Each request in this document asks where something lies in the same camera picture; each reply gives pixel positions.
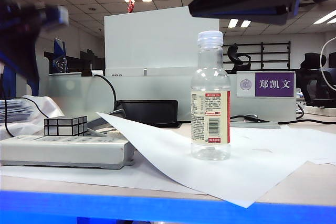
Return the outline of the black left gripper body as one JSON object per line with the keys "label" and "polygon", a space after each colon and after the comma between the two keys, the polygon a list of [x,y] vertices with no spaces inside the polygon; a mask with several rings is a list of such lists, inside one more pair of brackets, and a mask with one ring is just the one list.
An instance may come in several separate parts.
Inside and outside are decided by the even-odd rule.
{"label": "black left gripper body", "polygon": [[38,34],[69,24],[68,10],[60,5],[5,5],[5,40]]}

